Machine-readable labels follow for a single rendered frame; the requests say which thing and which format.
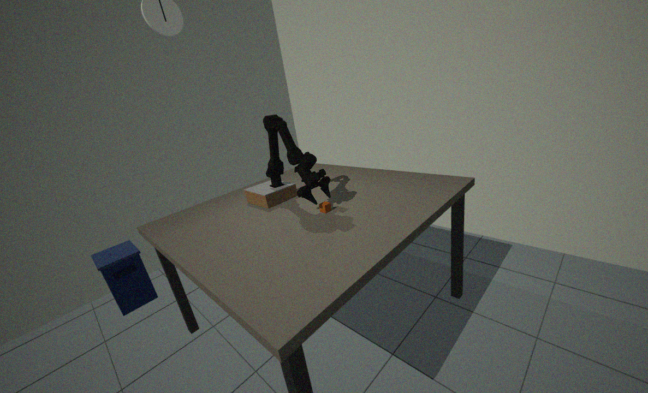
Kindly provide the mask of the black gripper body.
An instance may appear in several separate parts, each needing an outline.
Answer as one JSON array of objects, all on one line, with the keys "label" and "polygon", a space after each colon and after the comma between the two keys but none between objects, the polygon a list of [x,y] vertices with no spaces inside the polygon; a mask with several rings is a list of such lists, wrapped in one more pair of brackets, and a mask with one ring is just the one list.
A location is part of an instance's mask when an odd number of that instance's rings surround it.
[{"label": "black gripper body", "polygon": [[322,179],[320,181],[315,180],[313,182],[310,182],[309,179],[308,179],[308,172],[305,172],[305,174],[301,178],[303,179],[302,182],[304,182],[306,185],[301,187],[298,190],[297,195],[298,195],[299,198],[301,196],[303,196],[308,190],[314,189],[314,188],[316,188],[318,186],[322,187],[322,186],[324,186],[324,184],[326,182],[331,181],[330,177],[326,176],[326,177],[322,177]]}]

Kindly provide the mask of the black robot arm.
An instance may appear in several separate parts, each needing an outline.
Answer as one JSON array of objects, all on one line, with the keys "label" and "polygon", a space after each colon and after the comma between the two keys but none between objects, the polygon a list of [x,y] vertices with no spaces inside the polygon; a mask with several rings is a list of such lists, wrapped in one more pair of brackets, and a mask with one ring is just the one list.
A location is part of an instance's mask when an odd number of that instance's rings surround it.
[{"label": "black robot arm", "polygon": [[317,159],[309,152],[303,154],[303,152],[295,145],[292,136],[287,129],[286,121],[283,121],[282,118],[278,117],[278,115],[267,115],[264,117],[263,123],[269,136],[270,160],[266,175],[271,178],[272,185],[270,187],[276,188],[284,186],[281,181],[281,174],[283,174],[284,166],[279,156],[278,132],[286,146],[288,162],[292,166],[299,164],[295,167],[294,172],[298,172],[300,177],[302,177],[305,172],[308,172],[308,179],[310,182],[315,180],[320,181],[321,177],[325,177],[326,172],[324,169],[319,170],[319,172],[314,171],[313,174],[309,173]]}]

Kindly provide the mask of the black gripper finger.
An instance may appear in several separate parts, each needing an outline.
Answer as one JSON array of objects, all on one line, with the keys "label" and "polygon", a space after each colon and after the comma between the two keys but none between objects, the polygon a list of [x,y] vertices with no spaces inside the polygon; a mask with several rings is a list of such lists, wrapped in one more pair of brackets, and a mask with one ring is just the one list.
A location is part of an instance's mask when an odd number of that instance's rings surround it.
[{"label": "black gripper finger", "polygon": [[324,192],[330,198],[331,195],[330,195],[330,191],[329,191],[329,182],[326,182],[324,184],[324,186],[322,186],[321,190],[322,190],[322,192]]},{"label": "black gripper finger", "polygon": [[313,194],[311,193],[311,190],[308,190],[301,198],[308,199],[312,203],[317,205],[316,199],[313,197]]}]

